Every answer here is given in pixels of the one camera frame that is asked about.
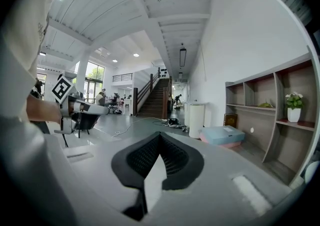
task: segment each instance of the bookshelf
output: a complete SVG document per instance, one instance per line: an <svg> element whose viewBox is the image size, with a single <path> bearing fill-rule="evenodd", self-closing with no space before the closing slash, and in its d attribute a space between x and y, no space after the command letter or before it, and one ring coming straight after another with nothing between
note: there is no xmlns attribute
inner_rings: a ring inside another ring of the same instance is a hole
<svg viewBox="0 0 320 226"><path fill-rule="evenodd" d="M285 96L292 92L303 94L305 104L297 123L287 118ZM226 113L238 115L237 128L245 133L243 144L234 151L246 154L246 159L293 186L318 141L319 101L311 53L255 76L227 82ZM265 102L272 107L258 107Z"/></svg>

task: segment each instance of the storage box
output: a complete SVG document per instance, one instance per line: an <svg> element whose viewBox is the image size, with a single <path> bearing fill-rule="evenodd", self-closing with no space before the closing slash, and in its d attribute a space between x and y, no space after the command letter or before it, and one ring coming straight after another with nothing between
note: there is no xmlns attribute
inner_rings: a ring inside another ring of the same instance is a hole
<svg viewBox="0 0 320 226"><path fill-rule="evenodd" d="M204 143L232 148L241 144L245 133L230 125L205 127L201 130L200 139Z"/></svg>

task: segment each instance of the staircase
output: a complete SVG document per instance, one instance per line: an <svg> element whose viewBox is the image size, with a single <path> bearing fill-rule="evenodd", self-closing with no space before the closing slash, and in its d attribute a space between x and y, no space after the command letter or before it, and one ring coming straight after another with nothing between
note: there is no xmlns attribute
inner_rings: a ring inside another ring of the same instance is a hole
<svg viewBox="0 0 320 226"><path fill-rule="evenodd" d="M146 99L142 105L138 116L139 117L149 117L162 119L162 108L163 108L163 88L167 88L169 84L169 79L159 79L158 83L150 93L149 97Z"/></svg>

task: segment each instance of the potted plant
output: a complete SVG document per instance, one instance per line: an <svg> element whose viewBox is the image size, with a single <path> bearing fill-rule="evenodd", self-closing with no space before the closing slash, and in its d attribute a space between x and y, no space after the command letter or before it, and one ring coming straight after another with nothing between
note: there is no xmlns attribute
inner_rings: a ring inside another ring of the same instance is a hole
<svg viewBox="0 0 320 226"><path fill-rule="evenodd" d="M287 94L285 96L286 99L286 107L288 111L288 120L290 122L298 122L300 118L301 108L303 107L302 98L304 97L302 94L293 92L291 94Z"/></svg>

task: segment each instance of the white cable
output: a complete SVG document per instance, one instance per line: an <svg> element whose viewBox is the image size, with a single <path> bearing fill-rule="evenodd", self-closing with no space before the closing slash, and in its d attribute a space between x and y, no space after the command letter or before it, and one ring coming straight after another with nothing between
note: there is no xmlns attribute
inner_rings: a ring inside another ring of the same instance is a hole
<svg viewBox="0 0 320 226"><path fill-rule="evenodd" d="M132 124L137 123L137 122L139 122L139 121L141 121L141 120L147 120L147 119L155 119L155 120L160 120L160 121L162 121L162 119L157 118L157 117L145 117L145 118L143 118L143 119L134 121L134 122L132 122L132 123L128 126L128 128L127 128L124 132L119 132L119 131L115 132L115 135L111 137L111 140L113 139L113 137L116 137L116 136L119 136L119 135L122 135L122 134L126 133L126 132L129 130L129 128L131 127Z"/></svg>

